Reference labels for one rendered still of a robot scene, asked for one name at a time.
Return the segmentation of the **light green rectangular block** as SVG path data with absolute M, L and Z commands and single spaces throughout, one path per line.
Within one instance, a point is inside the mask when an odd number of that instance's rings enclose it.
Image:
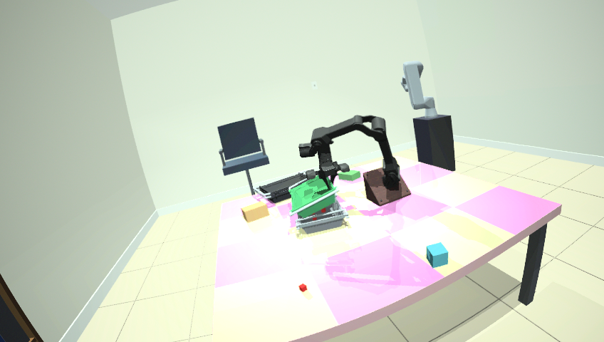
M 360 171 L 357 170 L 350 170 L 349 172 L 340 172 L 338 173 L 338 177 L 339 180 L 346 180 L 346 181 L 355 181 L 358 178 L 360 178 Z

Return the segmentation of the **small cyan block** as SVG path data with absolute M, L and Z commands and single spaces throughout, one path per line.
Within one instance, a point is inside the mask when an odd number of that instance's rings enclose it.
M 432 268 L 448 264 L 449 252 L 441 242 L 427 245 L 426 249 L 426 259 L 429 261 Z

